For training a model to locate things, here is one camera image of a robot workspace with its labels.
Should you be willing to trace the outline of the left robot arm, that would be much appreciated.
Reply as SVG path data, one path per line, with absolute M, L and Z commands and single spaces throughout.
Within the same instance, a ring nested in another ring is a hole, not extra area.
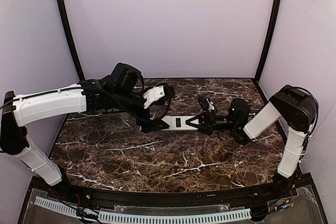
M 32 141 L 26 126 L 55 116 L 119 109 L 139 122 L 152 123 L 149 108 L 168 98 L 163 84 L 135 91 L 143 82 L 141 71 L 118 63 L 110 75 L 99 80 L 82 80 L 76 84 L 29 95 L 5 94 L 1 106 L 1 152 L 15 156 L 48 185 L 55 186 L 65 177 L 61 169 Z

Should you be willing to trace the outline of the white red remote control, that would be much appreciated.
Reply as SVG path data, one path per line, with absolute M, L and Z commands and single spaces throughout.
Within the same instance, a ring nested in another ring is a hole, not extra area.
M 196 128 L 186 125 L 185 121 L 194 116 L 169 116 L 166 115 L 163 119 L 164 131 L 197 131 Z

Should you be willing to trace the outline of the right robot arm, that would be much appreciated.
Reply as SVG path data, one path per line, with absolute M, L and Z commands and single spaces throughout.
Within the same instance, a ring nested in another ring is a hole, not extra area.
M 305 155 L 309 138 L 316 128 L 319 104 L 308 90 L 286 85 L 275 93 L 255 114 L 249 117 L 250 106 L 243 99 L 231 101 L 226 116 L 217 115 L 211 101 L 198 99 L 201 114 L 185 121 L 186 125 L 204 134 L 230 131 L 240 145 L 247 145 L 279 119 L 288 125 L 288 136 L 281 161 L 272 178 L 270 195 L 280 197 L 294 184 L 298 164 Z

